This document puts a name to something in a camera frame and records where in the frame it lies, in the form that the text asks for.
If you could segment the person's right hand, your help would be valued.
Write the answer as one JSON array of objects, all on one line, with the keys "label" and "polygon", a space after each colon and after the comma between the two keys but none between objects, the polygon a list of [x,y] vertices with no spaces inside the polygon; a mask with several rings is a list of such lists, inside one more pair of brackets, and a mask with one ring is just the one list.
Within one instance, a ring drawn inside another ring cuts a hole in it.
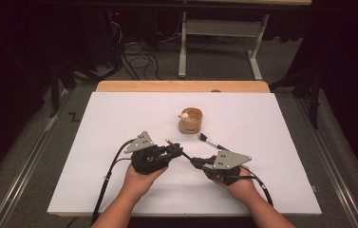
[{"label": "person's right hand", "polygon": [[245,206],[254,206],[263,200],[256,190],[254,182],[250,179],[237,180],[231,185],[225,185],[217,180],[215,180],[215,183],[228,191],[234,199],[240,201]]}]

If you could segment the white metal desk frame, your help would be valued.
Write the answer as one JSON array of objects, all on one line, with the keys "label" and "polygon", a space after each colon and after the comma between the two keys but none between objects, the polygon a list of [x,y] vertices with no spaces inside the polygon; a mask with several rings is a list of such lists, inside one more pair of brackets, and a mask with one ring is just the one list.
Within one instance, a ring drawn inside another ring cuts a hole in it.
[{"label": "white metal desk frame", "polygon": [[[312,0],[182,0],[184,5],[190,3],[235,4],[241,7],[300,7],[309,6]],[[254,46],[247,50],[247,58],[255,80],[262,80],[256,54],[265,33],[269,13],[263,13],[258,21],[235,21],[218,19],[188,19],[187,12],[181,14],[181,44],[179,53],[178,76],[186,76],[187,37],[189,35],[223,36],[236,38],[254,38]]]}]

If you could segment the wooden table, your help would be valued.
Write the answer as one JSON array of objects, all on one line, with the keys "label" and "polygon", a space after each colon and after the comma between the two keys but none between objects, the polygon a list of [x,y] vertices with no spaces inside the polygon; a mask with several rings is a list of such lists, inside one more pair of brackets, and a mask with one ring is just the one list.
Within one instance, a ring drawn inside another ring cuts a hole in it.
[{"label": "wooden table", "polygon": [[97,92],[251,92],[270,93],[262,81],[102,81]]}]

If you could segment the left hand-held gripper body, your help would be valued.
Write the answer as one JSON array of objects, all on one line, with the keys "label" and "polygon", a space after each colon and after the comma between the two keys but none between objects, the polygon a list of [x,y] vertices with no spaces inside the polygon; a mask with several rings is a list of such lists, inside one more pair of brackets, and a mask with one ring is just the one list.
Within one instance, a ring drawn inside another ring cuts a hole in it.
[{"label": "left hand-held gripper body", "polygon": [[166,152],[167,146],[158,146],[148,132],[143,131],[127,146],[124,153],[131,155],[131,163],[137,173],[148,175],[169,165],[171,160]]}]

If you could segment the black metal stand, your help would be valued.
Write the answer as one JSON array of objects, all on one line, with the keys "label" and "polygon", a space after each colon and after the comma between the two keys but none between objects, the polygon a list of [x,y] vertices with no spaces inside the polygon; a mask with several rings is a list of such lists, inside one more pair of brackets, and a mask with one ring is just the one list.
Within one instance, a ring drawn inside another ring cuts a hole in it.
[{"label": "black metal stand", "polygon": [[54,62],[50,71],[50,91],[51,91],[51,113],[53,118],[60,108],[60,86],[62,84],[66,89],[74,89],[77,85],[73,76],[73,64],[61,59]]},{"label": "black metal stand", "polygon": [[285,78],[269,85],[270,90],[281,86],[294,86],[292,95],[294,98],[310,99],[309,118],[312,126],[317,129],[317,112],[319,107],[319,91],[321,83],[321,71],[313,67],[303,68],[295,73],[288,74]]}]

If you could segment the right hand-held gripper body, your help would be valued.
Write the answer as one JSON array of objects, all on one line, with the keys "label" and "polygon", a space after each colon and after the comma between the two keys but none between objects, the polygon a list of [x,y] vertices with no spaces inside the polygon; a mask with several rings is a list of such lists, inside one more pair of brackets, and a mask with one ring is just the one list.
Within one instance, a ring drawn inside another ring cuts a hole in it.
[{"label": "right hand-held gripper body", "polygon": [[214,163],[205,163],[202,171],[208,179],[231,185],[237,181],[240,166],[249,162],[251,156],[219,149]]}]

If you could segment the white board table cover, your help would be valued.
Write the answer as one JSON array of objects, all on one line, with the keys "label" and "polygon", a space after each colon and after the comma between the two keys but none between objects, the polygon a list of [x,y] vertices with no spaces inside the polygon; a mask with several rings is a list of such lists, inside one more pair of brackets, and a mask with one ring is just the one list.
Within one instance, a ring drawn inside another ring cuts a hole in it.
[{"label": "white board table cover", "polygon": [[[192,157],[217,149],[179,132],[179,114],[202,111],[201,131],[216,143],[252,157],[248,167],[265,183],[274,208],[318,215],[320,206],[272,93],[95,92],[90,96],[48,212],[85,216],[116,197],[128,165],[114,162],[120,147],[147,131],[154,143],[179,143]],[[241,216],[246,209],[189,160],[172,160],[134,209],[137,216]]]}]

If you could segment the person's left hand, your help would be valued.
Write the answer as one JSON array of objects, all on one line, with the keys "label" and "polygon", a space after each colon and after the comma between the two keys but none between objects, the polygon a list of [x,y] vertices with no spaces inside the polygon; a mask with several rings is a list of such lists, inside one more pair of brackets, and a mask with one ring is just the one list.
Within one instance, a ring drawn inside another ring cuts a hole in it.
[{"label": "person's left hand", "polygon": [[131,204],[137,204],[150,190],[155,180],[167,170],[166,167],[151,174],[137,173],[132,164],[129,164],[119,196]]}]

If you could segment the round wooden brush holder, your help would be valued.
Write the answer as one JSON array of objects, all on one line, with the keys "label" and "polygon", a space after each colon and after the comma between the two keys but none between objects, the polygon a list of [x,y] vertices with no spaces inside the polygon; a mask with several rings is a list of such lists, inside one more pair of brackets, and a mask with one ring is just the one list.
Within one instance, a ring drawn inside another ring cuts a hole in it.
[{"label": "round wooden brush holder", "polygon": [[179,131],[183,134],[197,134],[201,129],[203,113],[195,107],[184,108],[179,115]]}]

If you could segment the aluminium floor rail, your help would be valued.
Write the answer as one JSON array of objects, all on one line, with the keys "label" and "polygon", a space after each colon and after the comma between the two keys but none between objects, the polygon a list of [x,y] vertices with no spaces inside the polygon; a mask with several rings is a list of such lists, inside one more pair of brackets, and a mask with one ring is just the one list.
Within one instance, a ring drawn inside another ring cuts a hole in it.
[{"label": "aluminium floor rail", "polygon": [[311,123],[308,106],[301,99],[296,99],[295,101],[300,111],[303,113],[305,122],[309,126],[310,132],[313,135],[315,143],[319,148],[319,154],[322,163],[324,164],[324,167],[334,188],[336,196],[348,217],[349,223],[352,228],[358,228],[358,208],[353,199],[353,196],[350,193],[349,188],[345,184],[332,156],[330,155],[330,151],[328,150],[319,130],[315,129],[313,124]]},{"label": "aluminium floor rail", "polygon": [[46,118],[43,121],[43,126],[39,128],[40,133],[35,138],[34,145],[29,150],[27,157],[24,159],[15,178],[12,180],[7,193],[2,198],[0,203],[0,228],[6,227],[14,208],[28,186],[28,182],[43,155],[43,148],[47,143],[47,138],[59,118],[60,110],[65,106],[66,101],[69,99],[70,93],[70,90],[63,89],[61,94],[57,96],[60,103],[52,107],[51,112],[46,115]]}]

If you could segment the black makeup brush silver ferrule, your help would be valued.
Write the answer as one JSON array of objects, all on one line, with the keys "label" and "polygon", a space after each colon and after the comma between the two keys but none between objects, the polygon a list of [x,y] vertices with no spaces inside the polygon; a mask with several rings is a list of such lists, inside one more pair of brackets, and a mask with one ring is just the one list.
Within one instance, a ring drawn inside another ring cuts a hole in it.
[{"label": "black makeup brush silver ferrule", "polygon": [[217,142],[214,142],[213,140],[211,140],[210,138],[208,138],[206,135],[204,135],[203,133],[199,133],[198,134],[198,139],[210,144],[211,146],[213,146],[214,148],[217,149],[222,149],[222,150],[228,150],[227,148],[225,148],[224,146],[218,144]]}]

